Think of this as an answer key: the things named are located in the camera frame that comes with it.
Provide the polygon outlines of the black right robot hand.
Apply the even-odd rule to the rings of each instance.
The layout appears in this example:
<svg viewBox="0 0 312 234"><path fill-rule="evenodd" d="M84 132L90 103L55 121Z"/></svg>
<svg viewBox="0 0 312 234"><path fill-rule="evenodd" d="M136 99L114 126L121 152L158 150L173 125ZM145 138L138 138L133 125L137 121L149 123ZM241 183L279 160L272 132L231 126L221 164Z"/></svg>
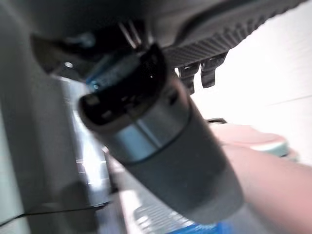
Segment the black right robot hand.
<svg viewBox="0 0 312 234"><path fill-rule="evenodd" d="M190 98L226 54L299 0L4 0L45 73L83 83L86 128L165 205L199 223L243 202L232 167Z"/></svg>

